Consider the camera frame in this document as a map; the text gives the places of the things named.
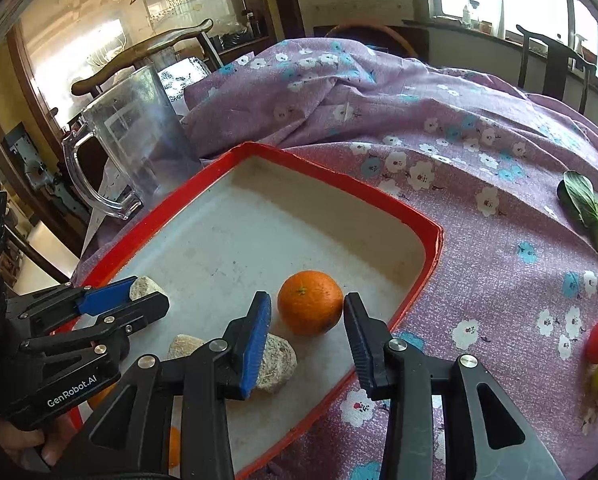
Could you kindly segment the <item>person's left hand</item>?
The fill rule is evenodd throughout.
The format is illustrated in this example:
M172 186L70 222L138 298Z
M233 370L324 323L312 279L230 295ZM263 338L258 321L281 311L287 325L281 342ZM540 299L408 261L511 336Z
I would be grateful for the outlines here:
M63 414L42 429L23 431L7 420L0 419L0 446L16 462L21 463L23 452L41 447L41 458L48 466L55 466L64 450L78 433L68 414Z

